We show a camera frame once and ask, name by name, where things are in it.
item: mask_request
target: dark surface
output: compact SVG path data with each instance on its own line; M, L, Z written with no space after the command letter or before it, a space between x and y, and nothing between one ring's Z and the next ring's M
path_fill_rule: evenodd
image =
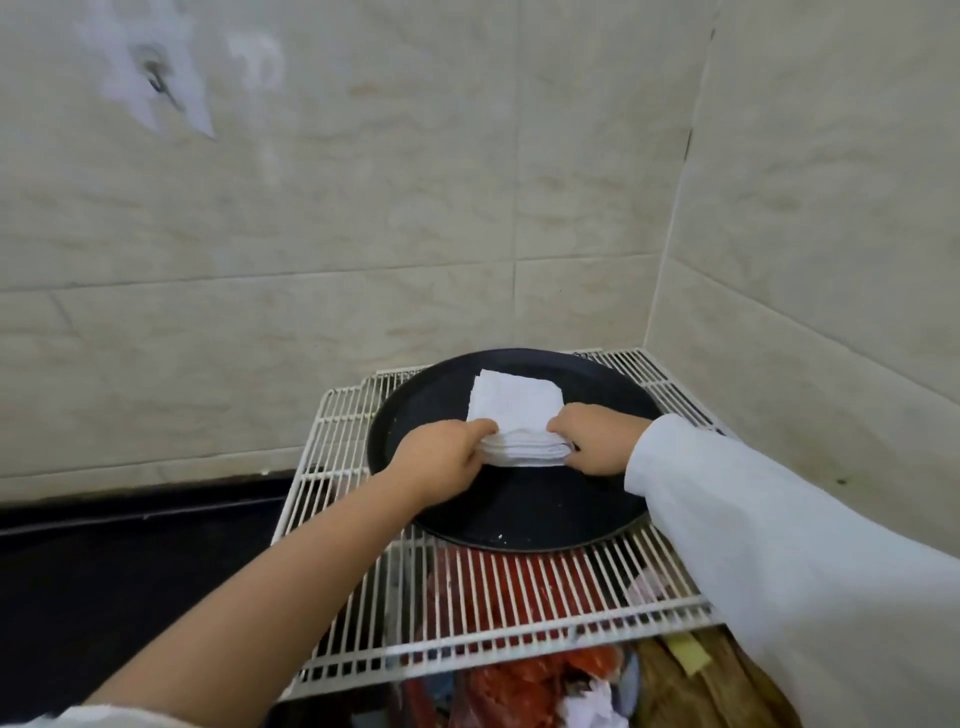
M420 425L467 416L481 369L550 379L565 402L602 404L655 419L660 411L642 388L580 356L499 349L449 359L405 382L384 402L367 444L371 471L389 463L403 436ZM643 498L623 490L623 476L587 477L570 468L485 466L461 496L429 508L415 523L456 544L506 551L552 551L608 538L646 512Z
M85 699L269 545L289 484L3 512L0 724Z

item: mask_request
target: white tissue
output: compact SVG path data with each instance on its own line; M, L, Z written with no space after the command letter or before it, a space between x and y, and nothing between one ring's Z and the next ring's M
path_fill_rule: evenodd
M564 393L546 379L484 369L473 381L467 419L489 418L500 431L479 449L487 462L503 468L562 465L573 448L546 426L564 408Z
M568 695L558 710L565 728L627 728L627 718L613 709L610 683L590 680L590 689Z

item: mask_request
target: white wire shelf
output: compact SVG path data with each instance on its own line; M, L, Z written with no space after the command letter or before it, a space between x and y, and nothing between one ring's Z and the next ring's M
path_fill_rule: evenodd
M575 352L641 385L665 412L731 435L640 349ZM328 391L274 543L369 476L367 432L422 367ZM407 526L376 560L282 699L633 640L720 622L649 520L604 543L509 555Z

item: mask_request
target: wall tile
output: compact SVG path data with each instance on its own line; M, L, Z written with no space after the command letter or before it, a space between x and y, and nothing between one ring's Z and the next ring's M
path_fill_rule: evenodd
M960 402L960 8L736 0L670 252Z
M0 294L3 474L135 459L121 442L118 413L119 402L50 296Z
M488 263L57 293L127 405L141 460L301 445L324 391L509 343Z
M662 248L713 0L525 0L516 253Z
M747 444L960 556L960 406L673 260L647 348Z
M518 262L515 342L561 351L638 346L659 267L659 255Z
M15 0L0 287L508 259L517 1L191 4L211 140L100 97L86 3Z
M162 485L165 482L156 463L0 477L0 503L28 503L77 494L88 496Z
M156 463L167 483L195 483L235 475L267 474L297 468L303 445L295 448L230 452Z

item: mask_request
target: black pan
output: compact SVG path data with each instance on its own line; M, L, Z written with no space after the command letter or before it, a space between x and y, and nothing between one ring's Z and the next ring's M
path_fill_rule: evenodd
M372 473L390 463L414 427L467 416L481 369L550 379L564 401L602 404L650 420L660 410L619 372L580 356L494 349L448 359L413 376L380 407L367 441ZM454 544L496 551L554 551L606 539L646 513L623 490L623 476L587 477L566 468L484 466L468 491L421 512L414 523Z

